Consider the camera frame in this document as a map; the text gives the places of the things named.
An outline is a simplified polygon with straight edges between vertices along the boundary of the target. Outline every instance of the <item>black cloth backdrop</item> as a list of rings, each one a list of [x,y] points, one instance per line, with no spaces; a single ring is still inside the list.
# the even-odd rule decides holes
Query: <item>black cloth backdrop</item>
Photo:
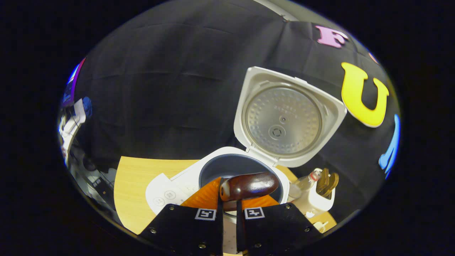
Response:
[[[310,22],[286,22],[253,0],[174,0],[128,21],[87,55],[75,99],[88,96],[93,117],[81,130],[101,169],[121,156],[201,159],[224,147],[244,147],[233,122],[248,67],[299,77],[341,99],[344,69],[368,73],[363,103],[374,109],[375,77],[389,89],[383,124],[369,128],[349,113],[297,176],[316,167],[340,174],[330,211],[341,221],[362,208],[384,181],[378,165],[394,131],[399,106],[383,68],[356,40],[340,49],[317,43]],[[342,31],[353,38],[347,31]]]

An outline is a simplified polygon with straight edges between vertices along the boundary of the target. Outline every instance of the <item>inner lid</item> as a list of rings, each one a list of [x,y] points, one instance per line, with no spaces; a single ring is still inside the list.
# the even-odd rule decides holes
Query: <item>inner lid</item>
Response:
[[[322,130],[316,99],[289,84],[259,89],[245,102],[247,136],[269,155],[295,157],[309,151]]]

